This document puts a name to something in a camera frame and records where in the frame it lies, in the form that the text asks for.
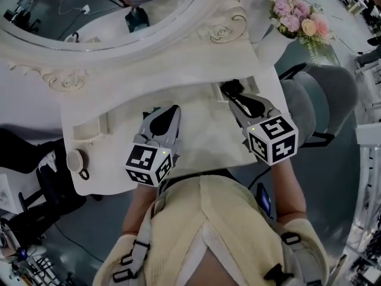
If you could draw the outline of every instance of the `round mirror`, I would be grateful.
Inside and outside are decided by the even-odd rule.
[[[45,48],[68,50],[70,43],[70,51],[97,51],[147,38],[175,21],[193,1],[0,0],[0,28]],[[89,43],[97,45],[73,46]]]

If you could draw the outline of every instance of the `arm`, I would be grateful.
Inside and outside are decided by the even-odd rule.
[[[122,234],[137,235],[145,213],[156,200],[157,188],[138,184],[122,226]]]
[[[277,221],[285,225],[296,218],[307,218],[305,199],[293,173],[291,161],[284,160],[271,168]]]

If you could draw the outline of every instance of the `flower bouquet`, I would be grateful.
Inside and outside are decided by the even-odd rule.
[[[318,63],[322,55],[328,59],[332,58],[327,46],[331,39],[330,30],[321,7],[308,5],[303,0],[270,0],[270,2],[270,20],[276,28],[275,33],[279,31],[288,38],[288,41],[283,41],[286,44],[284,49],[290,42],[299,38],[315,63]]]

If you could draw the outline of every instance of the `electrical outlet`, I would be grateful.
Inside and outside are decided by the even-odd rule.
[[[81,11],[87,15],[90,13],[90,6],[88,4],[86,4],[83,8],[81,8]]]

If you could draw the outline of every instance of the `chair backrest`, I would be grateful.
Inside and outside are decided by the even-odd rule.
[[[299,130],[298,147],[306,143],[316,128],[314,107],[305,89],[293,79],[281,80],[291,118]]]
[[[312,76],[324,91],[329,105],[326,133],[336,136],[357,104],[356,81],[343,67],[307,64],[303,71]]]

